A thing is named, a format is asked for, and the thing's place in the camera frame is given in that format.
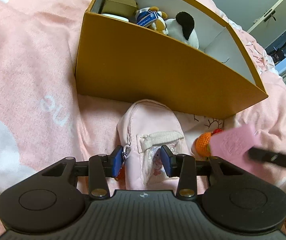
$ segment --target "pink card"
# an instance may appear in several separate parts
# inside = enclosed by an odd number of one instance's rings
[[[250,148],[258,147],[260,144],[255,132],[253,125],[245,124],[213,134],[210,139],[211,155],[221,157],[243,170],[262,177],[263,165],[250,160],[247,155]]]

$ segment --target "bedding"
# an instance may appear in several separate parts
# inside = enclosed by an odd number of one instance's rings
[[[253,123],[264,148],[286,152],[286,86],[272,59],[212,0],[198,0],[229,22],[261,74],[269,98],[228,120],[175,113],[189,148],[205,131]],[[73,69],[91,0],[0,0],[0,193],[66,157],[87,160],[118,145],[116,125],[131,104],[77,95]],[[93,44],[89,54],[98,48]],[[286,169],[263,179],[286,192]],[[198,178],[198,193],[206,182]],[[126,187],[108,179],[111,193]],[[84,181],[78,188],[86,192]],[[0,234],[4,228],[0,222]]]

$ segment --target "ribbed black surface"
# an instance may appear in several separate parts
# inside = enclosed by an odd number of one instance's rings
[[[285,240],[279,231],[262,236],[239,236],[211,224],[193,202],[176,199],[170,191],[118,190],[93,202],[85,215],[61,231],[42,236],[6,232],[0,240]]]

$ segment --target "door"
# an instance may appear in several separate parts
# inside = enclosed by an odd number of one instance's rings
[[[286,0],[279,0],[247,32],[263,48],[269,46],[286,31]]]

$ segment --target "orange knitted ball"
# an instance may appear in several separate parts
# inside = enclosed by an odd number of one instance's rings
[[[201,136],[195,142],[195,149],[197,153],[204,157],[210,157],[211,153],[208,151],[208,143],[211,139],[212,133],[206,132],[201,134]]]

